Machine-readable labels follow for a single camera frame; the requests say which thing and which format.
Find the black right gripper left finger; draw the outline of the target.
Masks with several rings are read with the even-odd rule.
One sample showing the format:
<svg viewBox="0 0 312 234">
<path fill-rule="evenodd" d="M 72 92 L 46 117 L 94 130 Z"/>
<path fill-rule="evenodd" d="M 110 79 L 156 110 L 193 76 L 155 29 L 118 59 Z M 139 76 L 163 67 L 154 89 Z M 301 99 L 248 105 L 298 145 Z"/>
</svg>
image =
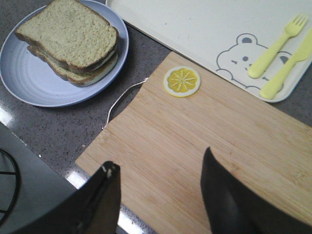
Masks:
<svg viewBox="0 0 312 234">
<path fill-rule="evenodd" d="M 104 162 L 65 201 L 18 234 L 114 234 L 121 204 L 120 167 Z"/>
</svg>

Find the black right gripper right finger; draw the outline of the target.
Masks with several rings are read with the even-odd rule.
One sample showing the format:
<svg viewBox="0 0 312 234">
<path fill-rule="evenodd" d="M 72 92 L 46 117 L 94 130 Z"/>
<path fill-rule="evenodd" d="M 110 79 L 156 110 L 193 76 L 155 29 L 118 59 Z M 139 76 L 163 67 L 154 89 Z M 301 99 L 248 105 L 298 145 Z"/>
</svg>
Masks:
<svg viewBox="0 0 312 234">
<path fill-rule="evenodd" d="M 310 234 L 312 227 L 291 217 L 237 180 L 205 150 L 200 187 L 214 234 Z"/>
</svg>

